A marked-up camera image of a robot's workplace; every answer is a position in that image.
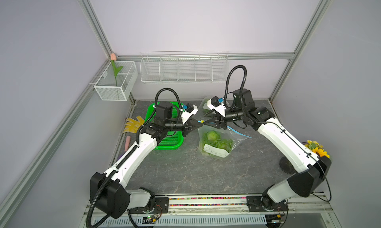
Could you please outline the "green chinese cabbage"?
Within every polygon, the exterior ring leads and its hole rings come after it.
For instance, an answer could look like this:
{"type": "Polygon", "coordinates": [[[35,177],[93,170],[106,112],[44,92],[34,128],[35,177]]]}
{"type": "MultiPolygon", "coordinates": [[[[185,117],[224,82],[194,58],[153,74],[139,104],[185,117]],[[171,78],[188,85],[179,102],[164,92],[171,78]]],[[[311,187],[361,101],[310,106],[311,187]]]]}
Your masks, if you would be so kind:
{"type": "Polygon", "coordinates": [[[234,146],[234,141],[233,140],[217,140],[215,143],[215,147],[218,149],[225,150],[227,153],[231,153],[232,149],[234,146]]]}
{"type": "Polygon", "coordinates": [[[221,135],[216,131],[208,131],[203,135],[203,142],[211,146],[215,146],[216,141],[219,139],[221,139],[221,135]]]}

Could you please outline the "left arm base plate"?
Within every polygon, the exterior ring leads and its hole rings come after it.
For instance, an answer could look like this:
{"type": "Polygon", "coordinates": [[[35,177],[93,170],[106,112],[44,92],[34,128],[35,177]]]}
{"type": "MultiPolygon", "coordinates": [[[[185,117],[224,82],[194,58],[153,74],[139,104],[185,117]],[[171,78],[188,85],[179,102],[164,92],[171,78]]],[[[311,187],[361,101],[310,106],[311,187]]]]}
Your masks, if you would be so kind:
{"type": "Polygon", "coordinates": [[[153,207],[137,207],[130,210],[131,214],[167,214],[169,210],[169,197],[156,197],[153,207]]]}

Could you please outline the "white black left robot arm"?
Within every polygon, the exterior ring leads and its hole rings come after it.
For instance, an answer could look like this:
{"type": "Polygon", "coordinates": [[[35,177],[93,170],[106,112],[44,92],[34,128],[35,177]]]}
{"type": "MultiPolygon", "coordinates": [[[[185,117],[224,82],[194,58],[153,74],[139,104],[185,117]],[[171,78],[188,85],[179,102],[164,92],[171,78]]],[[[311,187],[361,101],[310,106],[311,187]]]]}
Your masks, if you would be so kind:
{"type": "Polygon", "coordinates": [[[187,136],[202,127],[194,119],[198,107],[181,104],[178,94],[171,88],[163,88],[155,96],[153,111],[138,128],[136,141],[103,173],[95,173],[90,179],[90,206],[86,217],[88,228],[98,228],[109,217],[119,218],[134,208],[147,212],[155,209],[155,193],[146,188],[127,190],[126,187],[146,156],[169,133],[180,131],[187,136]]]}

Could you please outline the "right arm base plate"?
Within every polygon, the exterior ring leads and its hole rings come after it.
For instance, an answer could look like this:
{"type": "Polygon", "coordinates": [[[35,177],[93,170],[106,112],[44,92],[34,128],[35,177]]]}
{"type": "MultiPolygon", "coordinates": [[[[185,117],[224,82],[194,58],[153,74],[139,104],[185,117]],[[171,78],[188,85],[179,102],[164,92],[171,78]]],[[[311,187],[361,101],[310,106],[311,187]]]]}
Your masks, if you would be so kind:
{"type": "Polygon", "coordinates": [[[246,205],[249,208],[250,212],[288,212],[288,203],[286,200],[281,201],[280,203],[275,203],[267,196],[261,195],[252,195],[247,196],[246,205]]]}

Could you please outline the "clear blue-zip zip-top bag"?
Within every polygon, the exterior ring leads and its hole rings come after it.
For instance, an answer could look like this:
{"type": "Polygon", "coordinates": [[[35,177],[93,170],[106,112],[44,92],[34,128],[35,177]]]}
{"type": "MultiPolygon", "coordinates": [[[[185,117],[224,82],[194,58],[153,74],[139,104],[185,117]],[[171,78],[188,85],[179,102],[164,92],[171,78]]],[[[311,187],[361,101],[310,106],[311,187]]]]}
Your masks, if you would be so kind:
{"type": "Polygon", "coordinates": [[[216,128],[211,122],[204,122],[198,131],[198,150],[203,156],[216,159],[227,159],[230,154],[240,146],[240,144],[250,136],[244,135],[230,126],[227,129],[216,128]]]}

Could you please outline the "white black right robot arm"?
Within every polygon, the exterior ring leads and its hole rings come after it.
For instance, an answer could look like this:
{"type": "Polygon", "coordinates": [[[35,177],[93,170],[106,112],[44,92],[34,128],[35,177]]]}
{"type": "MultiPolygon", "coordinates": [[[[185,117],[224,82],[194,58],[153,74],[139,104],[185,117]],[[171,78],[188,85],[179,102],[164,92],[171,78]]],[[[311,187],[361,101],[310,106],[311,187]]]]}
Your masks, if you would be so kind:
{"type": "Polygon", "coordinates": [[[295,173],[286,180],[276,183],[265,190],[255,202],[265,210],[273,210],[287,198],[309,197],[322,183],[331,166],[327,156],[320,156],[299,142],[279,122],[266,107],[257,107],[250,90],[244,88],[247,69],[243,65],[235,66],[228,74],[225,93],[222,98],[213,97],[207,102],[209,120],[204,124],[218,129],[226,129],[229,122],[241,121],[265,136],[288,159],[295,173]],[[243,79],[238,90],[233,91],[233,103],[228,105],[228,88],[232,74],[243,70],[243,79]]]}

